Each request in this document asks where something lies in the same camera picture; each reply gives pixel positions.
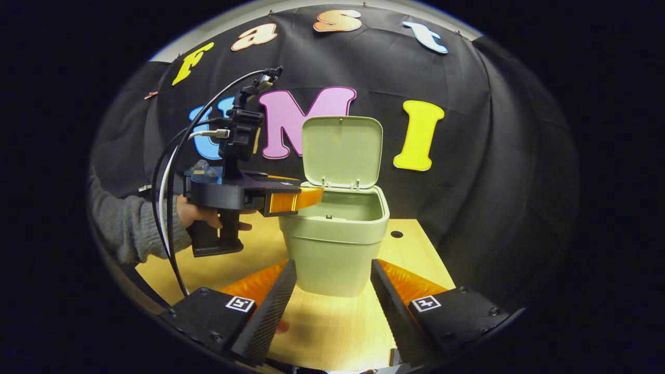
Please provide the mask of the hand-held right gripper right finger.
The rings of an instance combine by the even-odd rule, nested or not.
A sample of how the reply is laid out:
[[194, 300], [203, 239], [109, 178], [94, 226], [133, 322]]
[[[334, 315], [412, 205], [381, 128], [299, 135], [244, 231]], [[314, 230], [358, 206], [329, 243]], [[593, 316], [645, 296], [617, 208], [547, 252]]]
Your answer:
[[370, 281], [406, 364], [469, 359], [512, 324], [512, 313], [467, 286], [447, 289], [381, 259]]

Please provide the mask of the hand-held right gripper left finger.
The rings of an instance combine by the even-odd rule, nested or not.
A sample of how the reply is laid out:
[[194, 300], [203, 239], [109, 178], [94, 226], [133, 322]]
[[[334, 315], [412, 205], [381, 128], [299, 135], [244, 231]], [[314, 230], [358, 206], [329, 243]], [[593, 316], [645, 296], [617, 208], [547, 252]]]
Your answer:
[[281, 261], [222, 290], [200, 287], [158, 316], [215, 356], [261, 366], [296, 281], [295, 261]]

